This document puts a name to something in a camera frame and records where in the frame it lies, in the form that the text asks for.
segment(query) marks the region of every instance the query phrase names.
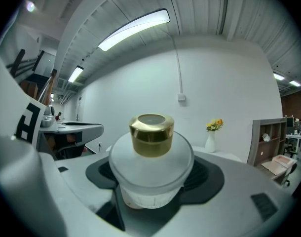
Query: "staircase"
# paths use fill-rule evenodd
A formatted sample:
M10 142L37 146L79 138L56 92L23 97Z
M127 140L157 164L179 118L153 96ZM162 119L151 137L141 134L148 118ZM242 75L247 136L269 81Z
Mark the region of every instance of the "staircase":
M26 78L26 81L32 81L35 82L38 85L38 93L39 94L40 90L43 88L43 86L46 84L48 80L48 77L40 76L37 74L32 74L29 77Z

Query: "round container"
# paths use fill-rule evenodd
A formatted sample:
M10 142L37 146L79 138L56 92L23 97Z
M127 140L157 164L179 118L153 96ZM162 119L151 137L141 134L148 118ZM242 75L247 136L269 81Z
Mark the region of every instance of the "round container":
M166 125L161 124L160 130L152 127L149 133L144 129L142 136L138 136L141 130L133 125L134 122L130 122L131 133L121 136L111 148L109 155L111 170L121 189L136 205L144 208L159 208L171 201L188 177L194 162L189 142L171 129L173 119L171 125L170 117L161 116L164 120L150 115L149 118L162 123L168 121ZM148 123L150 120L148 117L133 119ZM158 126L158 123L147 125ZM160 135L162 138L160 140L156 134L154 135L156 132L166 136Z

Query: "gold cap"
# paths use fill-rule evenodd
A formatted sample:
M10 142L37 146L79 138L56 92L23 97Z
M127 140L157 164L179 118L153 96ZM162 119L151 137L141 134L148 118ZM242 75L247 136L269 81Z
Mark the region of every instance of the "gold cap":
M145 157L158 157L171 148L174 120L162 114L133 117L129 123L134 150Z

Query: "black railing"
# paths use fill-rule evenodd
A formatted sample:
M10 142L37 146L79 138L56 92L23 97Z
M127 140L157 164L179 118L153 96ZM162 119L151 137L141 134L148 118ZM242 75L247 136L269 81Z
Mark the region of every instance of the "black railing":
M40 59L44 54L44 51L42 50L38 57L35 59L23 61L22 58L25 55L25 53L26 51L24 49L21 49L14 63L6 66L6 68L8 69L11 68L10 74L14 78L24 74L26 71L35 71L38 66L38 63L40 62Z

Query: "linear light fixture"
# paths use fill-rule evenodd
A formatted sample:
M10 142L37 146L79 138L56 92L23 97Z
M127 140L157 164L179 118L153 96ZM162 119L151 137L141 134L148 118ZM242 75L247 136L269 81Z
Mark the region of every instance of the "linear light fixture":
M161 9L158 11L151 12L142 17L134 19L128 24L122 26L118 30L116 30L113 34L107 37L104 41L102 41L98 47L103 51L109 50L114 45L118 44L122 40L127 37L132 36L142 30L147 28L168 23L170 21L167 10Z
M283 76L281 76L281 75L278 75L278 74L276 74L276 73L273 73L273 75L274 75L274 78L276 78L277 80L280 80L280 81L282 81L282 80L284 79L284 77L283 77Z
M80 73L83 71L83 68L81 66L77 66L72 73L71 77L68 79L69 82L74 82L76 78L80 75Z
M290 81L290 84L293 84L294 86L296 86L296 87L300 87L301 86L301 84L299 84L297 81Z

